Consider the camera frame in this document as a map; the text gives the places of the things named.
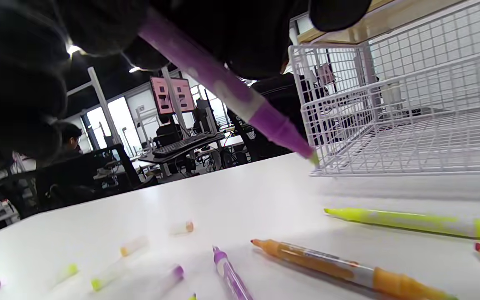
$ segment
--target keyboard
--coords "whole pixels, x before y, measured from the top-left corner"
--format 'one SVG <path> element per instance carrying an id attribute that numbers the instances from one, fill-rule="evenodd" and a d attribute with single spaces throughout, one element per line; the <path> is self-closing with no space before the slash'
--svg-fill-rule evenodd
<path id="1" fill-rule="evenodd" d="M 153 155 L 157 158 L 165 158 L 166 156 L 170 156 L 172 154 L 176 154 L 186 149 L 190 149 L 192 146 L 199 144 L 200 142 L 212 138 L 215 135 L 202 133 L 199 135 L 194 135 L 193 137 L 189 137 L 187 139 L 180 140 L 178 142 L 174 142 L 173 144 L 166 145 L 162 148 L 158 148 L 152 151 Z"/>

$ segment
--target wire rack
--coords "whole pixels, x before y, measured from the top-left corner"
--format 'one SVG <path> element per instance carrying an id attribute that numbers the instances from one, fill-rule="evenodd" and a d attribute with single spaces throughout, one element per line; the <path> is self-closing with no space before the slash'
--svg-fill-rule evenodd
<path id="1" fill-rule="evenodd" d="M 313 100 L 302 112 L 320 157 L 314 175 L 480 171 L 480 54 Z"/>
<path id="2" fill-rule="evenodd" d="M 360 45 L 289 49 L 312 175 L 480 172 L 480 1 Z"/>

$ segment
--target pink screen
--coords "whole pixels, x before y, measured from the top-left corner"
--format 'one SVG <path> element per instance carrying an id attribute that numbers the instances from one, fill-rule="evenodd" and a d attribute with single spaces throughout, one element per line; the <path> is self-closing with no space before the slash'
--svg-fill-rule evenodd
<path id="1" fill-rule="evenodd" d="M 168 85 L 166 84 L 166 80 L 161 77 L 151 77 L 151 85 L 153 87 L 153 96 L 155 97 L 158 113 L 175 113 L 168 94 Z M 177 99 L 179 99 L 181 112 L 191 112 L 194 110 L 194 99 L 192 98 L 188 80 L 172 78 L 172 85 L 175 89 L 175 95 L 177 96 Z"/>

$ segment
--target desk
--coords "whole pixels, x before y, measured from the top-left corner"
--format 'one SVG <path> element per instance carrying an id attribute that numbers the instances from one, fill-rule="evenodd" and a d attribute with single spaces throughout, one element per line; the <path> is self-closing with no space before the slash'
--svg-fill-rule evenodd
<path id="1" fill-rule="evenodd" d="M 234 137 L 230 136 L 225 139 L 221 139 L 218 142 L 208 144 L 208 146 L 210 146 L 211 148 L 209 150 L 201 150 L 199 156 L 206 155 L 212 151 L 216 151 L 216 149 L 218 148 L 218 143 L 220 143 L 221 148 L 227 148 L 244 144 L 244 140 L 242 140 L 242 137 L 240 135 L 235 135 Z"/>
<path id="2" fill-rule="evenodd" d="M 139 235 L 151 241 L 140 268 L 171 262 L 185 268 L 185 280 L 164 300 L 188 299 L 192 292 L 202 300 L 227 297 L 212 245 L 227 252 L 255 299 L 380 299 L 271 260 L 251 246 L 255 238 L 406 273 L 460 300 L 480 299 L 480 260 L 471 240 L 355 224 L 322 211 L 330 203 L 480 216 L 480 175 L 331 179 L 309 177 L 311 170 L 309 162 L 288 154 L 32 216 L 0 230 L 0 278 L 6 283 L 0 300 L 148 300 L 131 297 L 143 285 L 125 287 L 133 273 L 97 294 L 88 281 L 118 260 L 122 243 Z M 172 222 L 188 219 L 193 233 L 169 236 Z M 50 291 L 50 279 L 70 262 L 80 274 Z"/>
<path id="3" fill-rule="evenodd" d="M 166 157 L 163 157 L 163 158 L 162 158 L 162 157 L 158 157 L 158 158 L 157 158 L 157 157 L 155 157 L 155 156 L 153 155 L 152 152 L 149 152 L 149 153 L 146 154 L 145 157 L 143 157 L 143 158 L 141 157 L 140 160 L 141 160 L 141 161 L 145 161 L 145 162 L 152 162 L 152 163 L 165 163 L 165 162 L 167 162 L 167 161 L 169 161 L 169 160 L 172 160 L 172 159 L 175 159 L 175 158 L 177 158 L 177 157 L 179 157 L 179 156 L 181 156 L 181 155 L 186 155 L 188 152 L 190 152 L 190 151 L 192 151 L 192 150 L 194 150 L 194 149 L 196 149 L 196 148 L 200 148 L 200 147 L 202 147 L 202 146 L 211 144 L 212 142 L 217 142 L 217 141 L 223 139 L 223 137 L 224 137 L 224 135 L 223 135 L 222 133 L 218 133 L 218 134 L 217 134 L 215 137 L 213 137 L 213 138 L 206 139 L 206 140 L 204 140 L 204 141 L 202 141 L 202 142 L 199 142 L 199 143 L 197 143 L 197 144 L 194 144 L 194 146 L 192 146 L 191 148 L 187 148 L 187 149 L 184 150 L 184 151 L 179 151 L 179 152 L 177 152 L 177 153 L 175 153 L 175 154 L 172 154 L 172 155 L 170 155 L 170 156 L 166 156 Z"/>
<path id="4" fill-rule="evenodd" d="M 156 163 L 153 162 L 145 162 L 145 161 L 134 161 L 132 162 L 133 168 L 136 170 L 138 168 L 146 168 L 146 167 L 152 167 L 156 165 Z"/>

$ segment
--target gloved hand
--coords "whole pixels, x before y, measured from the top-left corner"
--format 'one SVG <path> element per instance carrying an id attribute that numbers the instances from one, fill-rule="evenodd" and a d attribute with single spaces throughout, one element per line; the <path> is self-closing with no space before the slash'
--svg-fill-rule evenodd
<path id="1" fill-rule="evenodd" d="M 348 27 L 370 1 L 311 0 L 318 15 L 313 23 Z M 267 78 L 278 74 L 287 58 L 290 17 L 307 11 L 308 2 L 0 0 L 0 169 L 12 163 L 12 151 L 47 159 L 61 147 L 60 131 L 50 124 L 65 113 L 61 70 L 69 59 L 67 43 L 89 55 L 123 51 L 143 69 L 165 66 L 167 59 L 138 38 L 152 5 L 238 76 Z M 320 11 L 331 4 L 338 9 L 327 15 L 336 24 Z M 346 10 L 353 13 L 345 17 Z"/>

